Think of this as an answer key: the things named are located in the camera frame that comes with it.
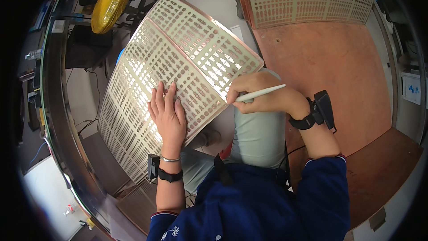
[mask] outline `striped sleeve trim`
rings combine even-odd
[[[156,213],[153,213],[153,215],[150,217],[150,220],[152,220],[152,218],[154,216],[158,216],[158,215],[161,215],[161,214],[169,214],[169,215],[173,215],[175,217],[178,217],[178,214],[174,213],[174,212],[156,212]]]
[[[340,154],[340,155],[338,155],[338,156],[335,156],[335,158],[342,158],[342,159],[343,159],[343,161],[345,161],[345,164],[346,164],[346,157],[345,157],[343,154]],[[306,160],[305,166],[306,166],[309,162],[314,161],[314,160],[316,160],[316,159],[308,158],[308,160]]]

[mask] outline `finger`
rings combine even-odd
[[[175,114],[177,115],[177,118],[179,119],[180,124],[185,125],[186,124],[185,110],[181,105],[181,102],[179,99],[175,101],[174,110],[175,110]]]
[[[165,95],[165,111],[169,113],[174,113],[174,95],[177,85],[175,82],[171,83],[171,86],[168,89],[167,94]]]
[[[226,101],[228,104],[232,104],[233,102],[235,102],[240,92],[251,92],[251,89],[249,87],[249,85],[251,84],[251,82],[249,81],[250,78],[251,74],[237,77],[232,81],[232,84],[230,85],[229,91],[227,93]]]
[[[150,100],[150,106],[153,110],[153,114],[157,117],[159,114],[158,106],[156,105],[156,88],[152,88],[152,99]]]
[[[152,120],[156,123],[156,115],[154,114],[153,108],[152,108],[152,102],[147,103],[148,112],[150,113],[150,117]]]
[[[156,106],[158,107],[158,112],[165,111],[165,102],[163,101],[163,82],[159,81],[158,92],[156,93]]]
[[[256,106],[256,104],[254,104],[254,102],[251,102],[251,103],[234,102],[233,106],[238,108],[238,110],[243,114],[249,114],[249,113],[257,112],[257,110],[256,110],[257,106]]]

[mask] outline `yellow round cushion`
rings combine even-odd
[[[107,33],[119,19],[128,0],[98,0],[92,13],[91,27],[95,34]]]

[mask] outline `gray pants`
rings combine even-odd
[[[285,113],[242,114],[234,107],[235,134],[230,156],[224,163],[243,163],[265,168],[277,168],[284,158],[286,133]],[[214,157],[185,148],[181,151],[181,166],[185,190],[196,193],[197,187],[214,168]]]

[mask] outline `shirt sleeve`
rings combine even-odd
[[[343,241],[350,227],[345,157],[308,160],[295,203],[311,240]]]
[[[150,218],[150,229],[147,241],[159,241],[164,239],[164,233],[168,227],[175,221],[178,214],[174,212],[156,212]]]

